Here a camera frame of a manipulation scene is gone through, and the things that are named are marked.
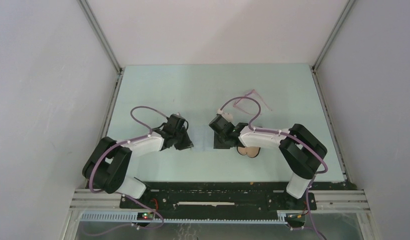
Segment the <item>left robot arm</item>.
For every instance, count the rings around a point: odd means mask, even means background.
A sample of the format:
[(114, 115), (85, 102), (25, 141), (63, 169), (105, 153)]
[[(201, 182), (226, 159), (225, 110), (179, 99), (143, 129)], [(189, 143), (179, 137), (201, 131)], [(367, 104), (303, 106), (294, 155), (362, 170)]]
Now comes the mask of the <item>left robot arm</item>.
[(106, 136), (102, 138), (82, 169), (93, 192), (120, 193), (130, 196), (138, 208), (151, 202), (147, 186), (136, 177), (127, 174), (130, 160), (169, 148), (182, 151), (193, 147), (188, 135), (188, 121), (172, 114), (161, 126), (147, 135), (117, 142)]

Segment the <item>black glasses case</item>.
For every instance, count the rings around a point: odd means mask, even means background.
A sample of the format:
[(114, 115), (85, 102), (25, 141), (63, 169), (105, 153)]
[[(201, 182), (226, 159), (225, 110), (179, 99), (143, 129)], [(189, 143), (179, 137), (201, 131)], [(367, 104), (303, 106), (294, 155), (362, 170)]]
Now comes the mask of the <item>black glasses case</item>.
[(237, 147), (237, 152), (242, 156), (247, 156), (249, 158), (255, 158), (259, 155), (260, 147)]

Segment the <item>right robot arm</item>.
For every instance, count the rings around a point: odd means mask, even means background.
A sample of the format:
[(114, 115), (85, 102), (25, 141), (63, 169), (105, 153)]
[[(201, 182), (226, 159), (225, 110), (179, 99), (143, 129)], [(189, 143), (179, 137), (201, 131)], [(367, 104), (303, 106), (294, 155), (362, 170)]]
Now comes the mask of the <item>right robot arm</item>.
[(327, 148), (301, 124), (294, 124), (289, 129), (267, 129), (251, 127), (241, 122), (233, 125), (218, 114), (209, 124), (214, 132), (214, 148), (236, 148), (245, 155), (247, 149), (278, 149), (292, 176), (286, 187), (283, 201), (290, 209), (298, 208), (304, 201), (303, 195), (312, 184), (314, 177), (328, 171), (324, 162)]

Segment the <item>light blue cleaning cloth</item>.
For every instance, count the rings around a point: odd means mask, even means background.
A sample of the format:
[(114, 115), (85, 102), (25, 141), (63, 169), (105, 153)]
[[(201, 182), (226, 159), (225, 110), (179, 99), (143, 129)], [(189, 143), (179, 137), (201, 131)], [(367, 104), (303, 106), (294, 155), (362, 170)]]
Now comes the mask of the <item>light blue cleaning cloth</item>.
[(214, 132), (207, 125), (194, 126), (189, 130), (194, 152), (210, 152), (213, 150)]

